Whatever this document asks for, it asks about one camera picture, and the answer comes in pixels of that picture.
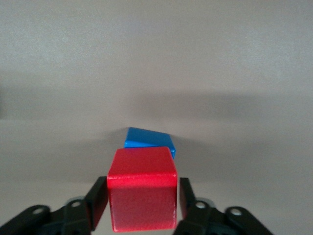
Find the red wooden block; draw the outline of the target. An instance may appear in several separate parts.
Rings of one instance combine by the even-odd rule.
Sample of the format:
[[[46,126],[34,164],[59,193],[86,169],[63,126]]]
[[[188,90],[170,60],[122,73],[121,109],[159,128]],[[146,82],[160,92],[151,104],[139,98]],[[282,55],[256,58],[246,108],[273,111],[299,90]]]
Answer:
[[[168,147],[118,149],[107,186],[114,232],[176,226],[178,173]]]

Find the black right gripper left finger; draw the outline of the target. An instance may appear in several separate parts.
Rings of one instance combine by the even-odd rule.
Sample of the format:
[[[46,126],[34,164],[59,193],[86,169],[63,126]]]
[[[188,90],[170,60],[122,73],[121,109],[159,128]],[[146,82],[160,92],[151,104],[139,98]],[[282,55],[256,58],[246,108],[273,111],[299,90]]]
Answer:
[[[99,177],[82,199],[56,211],[31,206],[0,227],[0,235],[91,235],[108,203],[107,177]]]

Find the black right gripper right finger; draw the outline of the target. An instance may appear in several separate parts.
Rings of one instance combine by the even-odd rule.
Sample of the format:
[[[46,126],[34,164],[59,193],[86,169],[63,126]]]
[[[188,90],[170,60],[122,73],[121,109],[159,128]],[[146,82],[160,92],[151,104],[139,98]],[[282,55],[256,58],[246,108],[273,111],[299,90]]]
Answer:
[[[174,235],[274,235],[243,207],[232,206],[220,212],[196,198],[188,178],[179,179],[179,202],[182,220]]]

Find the blue wooden block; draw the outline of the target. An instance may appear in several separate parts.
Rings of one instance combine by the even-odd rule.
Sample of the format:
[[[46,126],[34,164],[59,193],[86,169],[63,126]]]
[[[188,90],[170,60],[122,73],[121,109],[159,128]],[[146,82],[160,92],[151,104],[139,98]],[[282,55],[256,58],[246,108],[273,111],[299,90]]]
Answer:
[[[172,158],[175,158],[176,148],[169,134],[152,130],[129,127],[124,141],[124,148],[137,147],[168,147]]]

